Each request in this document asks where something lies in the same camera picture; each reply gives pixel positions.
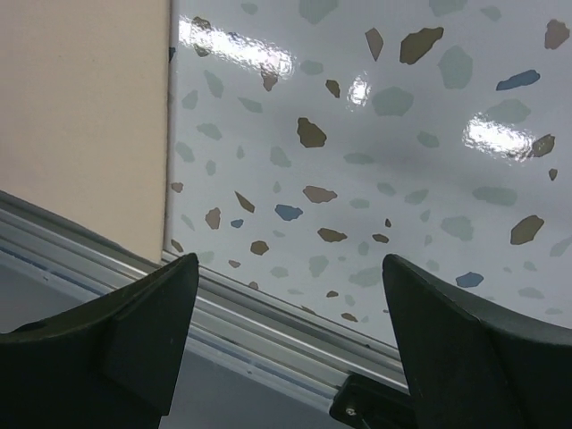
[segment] speckled white panel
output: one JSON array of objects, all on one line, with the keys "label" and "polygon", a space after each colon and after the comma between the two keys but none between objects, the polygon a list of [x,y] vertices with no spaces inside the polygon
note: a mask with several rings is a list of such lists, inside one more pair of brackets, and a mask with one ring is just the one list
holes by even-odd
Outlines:
[{"label": "speckled white panel", "polygon": [[572,5],[174,7],[167,249],[390,344],[387,253],[572,326]]}]

